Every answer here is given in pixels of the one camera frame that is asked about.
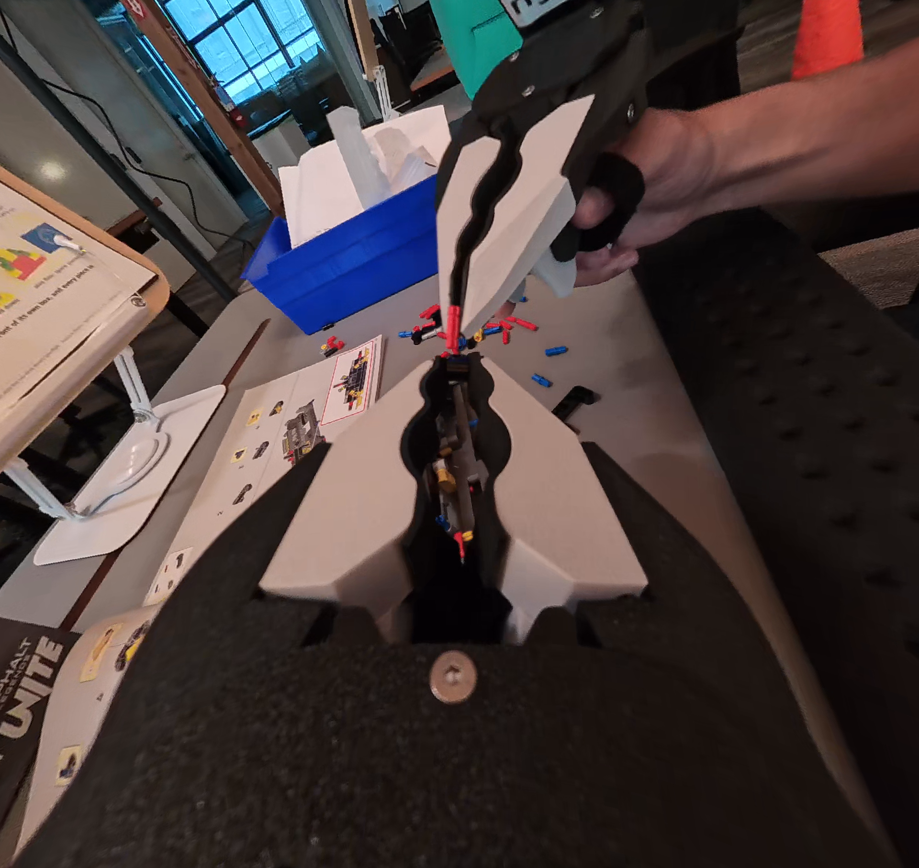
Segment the blue plastic bin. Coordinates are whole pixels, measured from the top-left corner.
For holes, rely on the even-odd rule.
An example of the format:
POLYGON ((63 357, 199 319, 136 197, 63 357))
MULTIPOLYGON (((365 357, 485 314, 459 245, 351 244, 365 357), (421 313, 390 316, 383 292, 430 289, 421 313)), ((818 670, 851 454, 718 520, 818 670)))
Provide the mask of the blue plastic bin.
POLYGON ((275 218, 241 276, 315 334, 437 274, 436 186, 427 178, 298 246, 275 218))

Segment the teal fabric bag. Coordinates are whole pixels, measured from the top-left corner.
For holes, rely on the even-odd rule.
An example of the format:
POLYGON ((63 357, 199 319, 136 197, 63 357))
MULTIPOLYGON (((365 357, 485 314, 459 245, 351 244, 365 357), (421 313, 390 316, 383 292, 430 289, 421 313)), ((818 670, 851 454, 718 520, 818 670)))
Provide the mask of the teal fabric bag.
POLYGON ((523 39, 498 0, 428 0, 443 45, 472 100, 523 39))

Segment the pile of red blue lego pins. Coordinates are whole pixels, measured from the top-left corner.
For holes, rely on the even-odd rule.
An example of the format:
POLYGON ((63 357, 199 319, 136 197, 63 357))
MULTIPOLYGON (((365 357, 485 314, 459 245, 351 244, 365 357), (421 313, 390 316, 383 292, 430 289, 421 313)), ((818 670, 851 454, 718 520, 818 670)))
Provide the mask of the pile of red blue lego pins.
POLYGON ((513 313, 486 320, 467 335, 460 334, 457 347, 451 349, 446 339, 446 312, 435 301, 391 336, 387 343, 387 367, 384 371, 387 387, 418 365, 423 366, 423 372, 430 365, 435 365, 448 384, 468 383, 472 365, 485 356, 488 343, 510 346, 515 334, 538 332, 534 321, 513 313))

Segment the large paned window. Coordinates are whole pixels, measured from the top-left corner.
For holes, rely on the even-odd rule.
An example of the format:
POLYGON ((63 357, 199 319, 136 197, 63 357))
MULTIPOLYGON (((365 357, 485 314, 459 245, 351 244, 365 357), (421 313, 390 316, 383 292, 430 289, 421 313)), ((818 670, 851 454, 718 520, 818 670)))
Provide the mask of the large paned window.
POLYGON ((303 0, 156 0, 235 104, 324 49, 303 0))

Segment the lego set box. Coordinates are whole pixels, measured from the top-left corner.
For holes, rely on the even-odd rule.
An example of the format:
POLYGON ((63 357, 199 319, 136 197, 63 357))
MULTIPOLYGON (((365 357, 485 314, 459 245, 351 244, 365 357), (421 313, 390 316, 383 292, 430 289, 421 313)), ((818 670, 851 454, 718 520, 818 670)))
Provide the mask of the lego set box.
POLYGON ((1 619, 1 819, 37 754, 48 698, 79 635, 1 619))

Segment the person's right hand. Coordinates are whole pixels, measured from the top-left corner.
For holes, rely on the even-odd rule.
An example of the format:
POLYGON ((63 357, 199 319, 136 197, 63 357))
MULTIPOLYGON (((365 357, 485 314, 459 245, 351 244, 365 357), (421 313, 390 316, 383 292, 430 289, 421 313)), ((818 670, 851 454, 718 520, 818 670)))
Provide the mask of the person's right hand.
POLYGON ((575 286, 597 286, 634 265, 639 250, 662 242, 700 215, 714 168, 712 140, 694 113, 648 109, 607 152, 630 162, 645 191, 617 241, 576 256, 575 286))

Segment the wooden board stand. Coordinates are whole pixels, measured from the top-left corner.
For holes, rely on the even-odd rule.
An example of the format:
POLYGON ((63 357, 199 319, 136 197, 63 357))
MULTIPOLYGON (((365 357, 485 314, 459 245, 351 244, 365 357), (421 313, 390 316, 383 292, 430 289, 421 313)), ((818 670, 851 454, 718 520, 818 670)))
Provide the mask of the wooden board stand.
POLYGON ((345 0, 347 14, 358 48, 364 77, 374 85, 379 99, 383 122, 389 122, 398 113, 393 109, 384 66, 379 60, 366 0, 345 0))

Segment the white tablet stand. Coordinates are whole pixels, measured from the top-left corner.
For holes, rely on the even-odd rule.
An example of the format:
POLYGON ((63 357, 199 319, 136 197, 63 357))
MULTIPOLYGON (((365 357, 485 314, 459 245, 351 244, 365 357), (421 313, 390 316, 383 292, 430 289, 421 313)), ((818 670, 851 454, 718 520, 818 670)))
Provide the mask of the white tablet stand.
POLYGON ((36 567, 107 555, 147 522, 226 388, 152 403, 131 345, 167 304, 167 277, 6 169, 1 243, 2 473, 52 519, 36 567), (29 468, 25 450, 109 365, 133 424, 63 502, 29 468))

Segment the grey black lego chassis assembly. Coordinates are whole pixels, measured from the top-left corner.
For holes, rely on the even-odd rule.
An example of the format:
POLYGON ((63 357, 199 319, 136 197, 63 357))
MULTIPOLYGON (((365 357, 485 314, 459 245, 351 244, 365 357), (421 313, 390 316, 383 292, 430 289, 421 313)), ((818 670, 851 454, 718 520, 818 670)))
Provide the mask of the grey black lego chassis assembly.
POLYGON ((437 502, 435 523, 465 566, 477 550, 477 514, 488 472, 477 446, 479 415, 471 398, 470 359, 444 350, 439 360, 447 391, 435 417, 438 447, 428 471, 437 502))

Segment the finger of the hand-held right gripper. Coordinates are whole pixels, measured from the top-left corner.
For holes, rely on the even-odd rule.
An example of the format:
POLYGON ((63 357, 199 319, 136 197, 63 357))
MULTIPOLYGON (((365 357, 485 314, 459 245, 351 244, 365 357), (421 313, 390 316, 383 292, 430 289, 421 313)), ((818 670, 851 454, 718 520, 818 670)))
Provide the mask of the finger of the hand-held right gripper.
POLYGON ((523 138, 520 171, 494 206, 491 226, 469 259, 462 334, 489 320, 571 219, 576 201, 561 168, 593 102, 592 94, 565 102, 523 138))
POLYGON ((506 184, 500 139, 452 143, 437 173, 437 280, 443 309, 499 309, 506 300, 506 242, 499 200, 506 184))

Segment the black lego angle beam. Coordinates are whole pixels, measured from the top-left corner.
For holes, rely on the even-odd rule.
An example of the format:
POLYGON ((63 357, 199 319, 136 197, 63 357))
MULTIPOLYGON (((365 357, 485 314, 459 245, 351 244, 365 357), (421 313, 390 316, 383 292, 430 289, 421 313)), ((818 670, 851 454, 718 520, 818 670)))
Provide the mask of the black lego angle beam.
POLYGON ((568 424, 581 406, 596 403, 600 396, 593 390, 577 385, 572 387, 566 395, 552 409, 552 414, 561 422, 568 424))

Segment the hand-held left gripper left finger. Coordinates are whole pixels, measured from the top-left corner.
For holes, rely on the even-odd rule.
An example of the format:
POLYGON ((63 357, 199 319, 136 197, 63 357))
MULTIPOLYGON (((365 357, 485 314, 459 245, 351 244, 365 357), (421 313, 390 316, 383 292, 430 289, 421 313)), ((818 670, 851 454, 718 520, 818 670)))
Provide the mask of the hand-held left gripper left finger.
POLYGON ((397 606, 412 587, 401 549, 417 484, 403 461, 409 422, 424 408, 420 364, 334 438, 259 586, 342 606, 397 606))

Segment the white paper sheets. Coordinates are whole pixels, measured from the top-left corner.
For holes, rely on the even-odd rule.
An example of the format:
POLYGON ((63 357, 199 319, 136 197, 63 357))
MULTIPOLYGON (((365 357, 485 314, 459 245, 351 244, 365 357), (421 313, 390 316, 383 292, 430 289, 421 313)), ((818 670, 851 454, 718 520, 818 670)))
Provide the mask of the white paper sheets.
POLYGON ((362 127, 356 109, 329 115, 333 139, 280 168, 293 248, 435 176, 451 140, 443 105, 362 127))

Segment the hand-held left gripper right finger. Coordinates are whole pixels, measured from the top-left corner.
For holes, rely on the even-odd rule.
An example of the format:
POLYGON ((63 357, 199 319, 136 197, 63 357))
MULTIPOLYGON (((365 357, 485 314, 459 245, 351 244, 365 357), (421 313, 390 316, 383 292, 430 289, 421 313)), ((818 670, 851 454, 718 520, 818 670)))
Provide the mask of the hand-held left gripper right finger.
POLYGON ((578 437, 491 359, 470 359, 484 584, 512 606, 639 594, 648 578, 578 437))

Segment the person's right forearm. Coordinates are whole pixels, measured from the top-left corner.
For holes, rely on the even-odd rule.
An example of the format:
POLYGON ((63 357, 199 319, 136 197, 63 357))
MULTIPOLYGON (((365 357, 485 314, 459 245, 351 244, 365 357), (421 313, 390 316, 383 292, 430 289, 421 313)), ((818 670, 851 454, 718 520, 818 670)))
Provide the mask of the person's right forearm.
POLYGON ((706 143, 699 217, 914 193, 918 41, 712 105, 694 121, 706 143))

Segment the orange traffic cone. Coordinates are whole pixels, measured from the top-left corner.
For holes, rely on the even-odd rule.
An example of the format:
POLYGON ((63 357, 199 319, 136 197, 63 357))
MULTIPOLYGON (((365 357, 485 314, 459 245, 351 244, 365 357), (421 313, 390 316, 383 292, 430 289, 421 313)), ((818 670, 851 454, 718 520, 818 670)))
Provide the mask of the orange traffic cone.
POLYGON ((859 0, 803 0, 792 80, 854 64, 864 54, 859 0))

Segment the white instruction booklet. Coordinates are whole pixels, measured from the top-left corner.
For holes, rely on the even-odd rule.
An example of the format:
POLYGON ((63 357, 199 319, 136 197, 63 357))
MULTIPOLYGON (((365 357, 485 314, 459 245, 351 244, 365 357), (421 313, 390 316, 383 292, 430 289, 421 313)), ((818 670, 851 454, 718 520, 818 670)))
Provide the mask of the white instruction booklet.
POLYGON ((373 405, 384 337, 244 392, 140 606, 80 637, 48 701, 29 806, 47 814, 74 781, 160 606, 203 551, 317 446, 373 405))

